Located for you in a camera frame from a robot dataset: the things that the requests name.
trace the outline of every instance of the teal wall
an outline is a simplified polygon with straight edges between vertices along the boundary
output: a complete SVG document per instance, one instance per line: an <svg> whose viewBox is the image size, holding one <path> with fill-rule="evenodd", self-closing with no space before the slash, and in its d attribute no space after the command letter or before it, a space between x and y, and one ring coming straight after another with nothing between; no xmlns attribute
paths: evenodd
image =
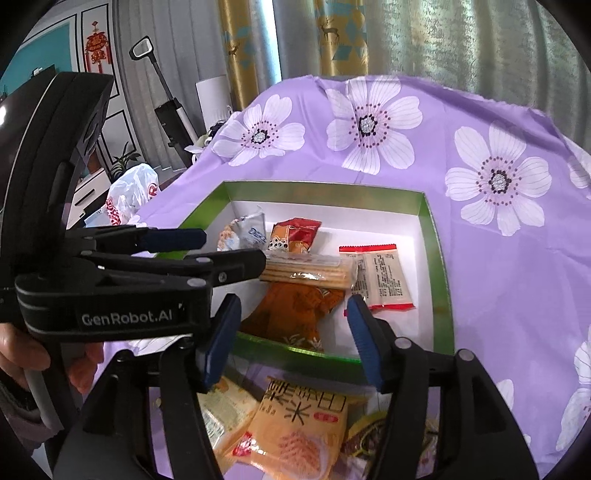
<svg viewBox="0 0 591 480"><path fill-rule="evenodd" d="M55 65L58 72L72 71L68 23L39 35L16 53L0 79L0 94L6 89L10 95L31 78L33 70L51 65Z"/></svg>

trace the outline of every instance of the finger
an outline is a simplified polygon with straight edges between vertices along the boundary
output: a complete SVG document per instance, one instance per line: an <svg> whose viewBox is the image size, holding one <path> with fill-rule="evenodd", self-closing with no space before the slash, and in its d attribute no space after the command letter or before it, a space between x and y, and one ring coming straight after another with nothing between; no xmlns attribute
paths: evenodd
<svg viewBox="0 0 591 480"><path fill-rule="evenodd" d="M0 353L26 370L45 370L51 363L43 345L11 323L0 324Z"/></svg>
<svg viewBox="0 0 591 480"><path fill-rule="evenodd" d="M105 351L103 350L103 342L87 343L86 356L96 364L101 364L105 361Z"/></svg>
<svg viewBox="0 0 591 480"><path fill-rule="evenodd" d="M0 353L0 368L4 370L12 379L18 383L22 388L29 391L29 385L25 378L25 372L22 368L17 367L9 361L3 354Z"/></svg>
<svg viewBox="0 0 591 480"><path fill-rule="evenodd" d="M87 393L92 386L96 370L96 364L88 357L77 358L68 369L68 378L80 393Z"/></svg>

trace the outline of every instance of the white flower print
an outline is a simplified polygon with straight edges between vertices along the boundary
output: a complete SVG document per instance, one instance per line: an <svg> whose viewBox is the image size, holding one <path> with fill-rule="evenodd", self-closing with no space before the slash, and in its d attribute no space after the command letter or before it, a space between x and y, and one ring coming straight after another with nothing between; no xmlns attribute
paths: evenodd
<svg viewBox="0 0 591 480"><path fill-rule="evenodd" d="M531 199L548 191L552 177L548 162L540 157L528 157L517 166L526 147L519 129L493 122L490 149L481 134L470 127L458 129L455 142L458 154L471 169L455 167L447 172L446 195L457 202L479 196L477 202L462 208L464 220L488 225L496 215L504 236L513 235L521 223L544 225L544 211Z"/></svg>
<svg viewBox="0 0 591 480"><path fill-rule="evenodd" d="M377 175L380 158L394 168L409 168L414 163L412 144L395 129L419 126L423 114L415 96L390 103L400 88L398 78L382 76L374 80L369 94L364 77L347 81L347 96L338 90L326 90L335 115L326 128L327 146L341 151L353 145L344 168Z"/></svg>
<svg viewBox="0 0 591 480"><path fill-rule="evenodd" d="M515 389L513 386L513 380L511 380L510 378L508 378L507 380L501 380L500 382L498 382L496 384L496 387L499 390L499 392L501 393L501 396L503 397L503 399L505 400L505 403L507 403L509 410L513 411L513 400L515 397ZM529 435L524 434L523 438L525 439L527 446L530 446L531 445L531 437Z"/></svg>
<svg viewBox="0 0 591 480"><path fill-rule="evenodd" d="M591 326L587 341L574 355L574 367L579 375L579 387L570 397L560 420L562 428L556 442L557 452L570 447L591 414Z"/></svg>
<svg viewBox="0 0 591 480"><path fill-rule="evenodd" d="M244 111L244 125L231 118L220 129L218 135L228 137L213 144L213 152L220 157L232 157L229 165L244 165L250 159L273 155L282 157L287 150L299 150L304 146L304 125L291 123L282 126L290 116L291 99L272 95L264 111L256 104Z"/></svg>
<svg viewBox="0 0 591 480"><path fill-rule="evenodd" d="M587 189L587 198L591 200L591 155L573 142L564 137L566 144L574 156L569 157L570 181L578 189Z"/></svg>

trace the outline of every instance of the biscuit wrapper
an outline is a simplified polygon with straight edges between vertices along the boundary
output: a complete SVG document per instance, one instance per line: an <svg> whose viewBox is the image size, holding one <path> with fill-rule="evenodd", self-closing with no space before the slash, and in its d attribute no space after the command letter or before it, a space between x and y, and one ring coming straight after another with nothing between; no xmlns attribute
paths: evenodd
<svg viewBox="0 0 591 480"><path fill-rule="evenodd" d="M274 480L325 480L339 456L349 404L355 400L273 378L231 458Z"/></svg>

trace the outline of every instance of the plastic wrapper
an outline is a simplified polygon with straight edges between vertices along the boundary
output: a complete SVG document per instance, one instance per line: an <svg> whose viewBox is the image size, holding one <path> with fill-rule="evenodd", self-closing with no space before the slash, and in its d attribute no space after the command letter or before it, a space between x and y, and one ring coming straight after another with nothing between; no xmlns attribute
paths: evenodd
<svg viewBox="0 0 591 480"><path fill-rule="evenodd" d="M341 447L341 458L331 480L339 478L366 478L384 432L387 411L365 415L347 431ZM427 419L423 437L423 451L417 468L417 478L429 475L435 466L437 450L437 423Z"/></svg>
<svg viewBox="0 0 591 480"><path fill-rule="evenodd" d="M339 247L344 257L357 260L357 282L352 294L360 294L370 310L414 308L396 245Z"/></svg>
<svg viewBox="0 0 591 480"><path fill-rule="evenodd" d="M307 218L292 218L276 223L271 232L269 250L308 253L320 225L321 222Z"/></svg>
<svg viewBox="0 0 591 480"><path fill-rule="evenodd" d="M254 418L259 402L226 377L207 394L198 393L197 398L213 453L225 473L236 462L231 452Z"/></svg>
<svg viewBox="0 0 591 480"><path fill-rule="evenodd" d="M271 379L232 457L274 480L324 480L339 456L352 400Z"/></svg>
<svg viewBox="0 0 591 480"><path fill-rule="evenodd" d="M343 290L276 282L240 331L290 346L323 351L318 322L345 298Z"/></svg>
<svg viewBox="0 0 591 480"><path fill-rule="evenodd" d="M264 281L300 283L321 288L346 290L357 280L357 261L349 257L292 254L277 250L265 252Z"/></svg>
<svg viewBox="0 0 591 480"><path fill-rule="evenodd" d="M108 215L111 225L126 225L135 212L159 191L158 174L154 169L147 163L136 165L111 185L100 213Z"/></svg>
<svg viewBox="0 0 591 480"><path fill-rule="evenodd" d="M292 218L275 224L269 250L265 253L275 258L282 255L294 255L300 259L306 257L320 225L316 220L305 218ZM268 277L272 283L265 298L242 322L240 330L249 335L321 352L318 322L343 301L345 294L336 288L320 287L314 280L312 284L305 285L302 282L288 283L285 278L288 276L289 273L281 274L281 278L277 278L280 281Z"/></svg>
<svg viewBox="0 0 591 480"><path fill-rule="evenodd" d="M267 244L265 236L265 214L262 210L252 215L237 218L225 226L217 240L217 250L239 250L241 248L264 249Z"/></svg>

